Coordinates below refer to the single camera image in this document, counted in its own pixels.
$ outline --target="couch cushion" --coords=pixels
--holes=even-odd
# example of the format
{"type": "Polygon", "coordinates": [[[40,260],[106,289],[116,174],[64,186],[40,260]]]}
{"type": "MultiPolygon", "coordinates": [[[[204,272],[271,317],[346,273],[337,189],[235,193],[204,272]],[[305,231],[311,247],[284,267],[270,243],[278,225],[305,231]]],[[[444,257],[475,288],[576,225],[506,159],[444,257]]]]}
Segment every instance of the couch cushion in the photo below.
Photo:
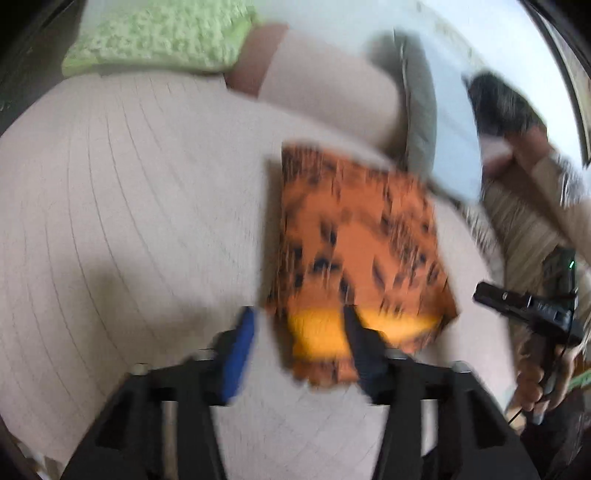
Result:
{"type": "MultiPolygon", "coordinates": [[[[183,359],[266,297],[286,139],[390,165],[319,122],[180,73],[72,78],[4,133],[0,414],[16,437],[67,460],[131,365],[183,359]]],[[[486,327],[498,317],[471,305],[486,275],[476,247],[457,243],[469,236],[459,218],[438,221],[458,322],[486,327]]],[[[476,350],[458,352],[476,367],[476,350]]],[[[252,359],[235,404],[215,410],[229,477],[369,478],[385,410],[355,387],[293,382],[263,317],[252,359]]],[[[489,360],[487,384],[504,361],[489,360]]]]}
{"type": "Polygon", "coordinates": [[[451,203],[435,201],[435,221],[440,255],[460,312],[437,341],[439,355],[446,362],[467,362],[504,410],[515,389],[508,322],[472,300],[478,282],[490,282],[491,275],[451,203]]]}
{"type": "Polygon", "coordinates": [[[279,45],[259,98],[388,154],[404,151],[407,120],[402,89],[367,60],[294,30],[279,45]]]}

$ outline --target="gray cushion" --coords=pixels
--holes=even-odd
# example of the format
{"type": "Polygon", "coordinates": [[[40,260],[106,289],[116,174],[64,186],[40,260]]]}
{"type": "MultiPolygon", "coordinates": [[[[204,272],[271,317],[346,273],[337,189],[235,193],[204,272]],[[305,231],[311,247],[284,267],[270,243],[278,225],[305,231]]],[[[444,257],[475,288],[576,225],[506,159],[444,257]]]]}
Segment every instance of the gray cushion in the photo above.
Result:
{"type": "Polygon", "coordinates": [[[400,43],[408,103],[408,170],[453,198],[477,201],[480,145],[462,75],[428,39],[409,34],[400,43]]]}

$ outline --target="human hand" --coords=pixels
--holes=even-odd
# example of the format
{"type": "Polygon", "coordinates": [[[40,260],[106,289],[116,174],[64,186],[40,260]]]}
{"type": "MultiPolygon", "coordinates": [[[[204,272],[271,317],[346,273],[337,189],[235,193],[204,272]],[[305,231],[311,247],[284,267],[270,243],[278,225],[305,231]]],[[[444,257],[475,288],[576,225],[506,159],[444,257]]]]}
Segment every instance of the human hand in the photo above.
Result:
{"type": "Polygon", "coordinates": [[[554,151],[545,130],[539,126],[531,127],[524,134],[507,134],[505,139],[511,145],[517,163],[528,173],[554,151]]]}
{"type": "Polygon", "coordinates": [[[517,376],[517,390],[515,398],[524,411],[534,412],[534,416],[542,415],[546,410],[556,408],[564,400],[574,373],[574,359],[580,352],[579,347],[567,348],[563,355],[563,346],[556,348],[556,358],[560,358],[556,386],[548,400],[540,402],[543,389],[540,382],[544,378],[544,371],[539,365],[525,357],[519,363],[517,376]]]}

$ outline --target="orange leopard print cloth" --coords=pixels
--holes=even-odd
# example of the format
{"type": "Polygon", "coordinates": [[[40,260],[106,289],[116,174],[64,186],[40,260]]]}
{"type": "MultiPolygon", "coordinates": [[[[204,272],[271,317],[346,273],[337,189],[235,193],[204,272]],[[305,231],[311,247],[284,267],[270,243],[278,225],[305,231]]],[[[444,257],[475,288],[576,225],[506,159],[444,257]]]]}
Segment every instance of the orange leopard print cloth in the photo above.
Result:
{"type": "Polygon", "coordinates": [[[355,305],[392,346],[420,350],[457,316],[424,187],[399,171],[284,144],[281,249],[269,303],[294,338],[294,375],[357,380],[342,319],[355,305]]]}

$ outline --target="tan sleeve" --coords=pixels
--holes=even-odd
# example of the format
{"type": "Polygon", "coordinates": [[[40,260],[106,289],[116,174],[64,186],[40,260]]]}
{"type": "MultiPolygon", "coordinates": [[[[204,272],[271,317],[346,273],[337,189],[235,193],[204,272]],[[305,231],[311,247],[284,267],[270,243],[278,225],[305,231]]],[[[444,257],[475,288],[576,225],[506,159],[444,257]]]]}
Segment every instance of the tan sleeve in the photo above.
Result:
{"type": "Polygon", "coordinates": [[[531,177],[575,250],[591,264],[591,189],[583,172],[568,158],[552,153],[538,162],[531,177]]]}

